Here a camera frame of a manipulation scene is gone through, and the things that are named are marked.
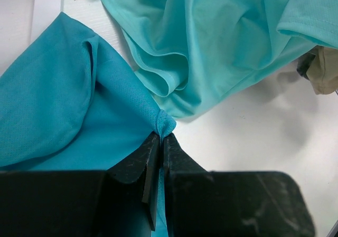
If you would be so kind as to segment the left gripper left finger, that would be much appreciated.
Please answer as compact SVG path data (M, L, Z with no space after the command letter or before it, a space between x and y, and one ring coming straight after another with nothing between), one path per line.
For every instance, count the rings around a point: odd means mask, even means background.
M1 236L150 236L161 141L108 170L1 173Z

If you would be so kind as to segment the teal blue t-shirt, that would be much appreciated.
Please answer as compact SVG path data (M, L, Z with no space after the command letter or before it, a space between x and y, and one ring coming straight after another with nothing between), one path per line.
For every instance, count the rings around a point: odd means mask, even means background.
M118 52L65 13L1 76L1 173L108 170L175 126ZM159 167L150 236L167 235Z

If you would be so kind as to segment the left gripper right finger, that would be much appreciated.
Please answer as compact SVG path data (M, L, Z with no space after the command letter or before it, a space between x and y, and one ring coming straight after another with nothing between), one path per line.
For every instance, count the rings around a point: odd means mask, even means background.
M315 236L297 183L276 171L208 172L164 139L169 236Z

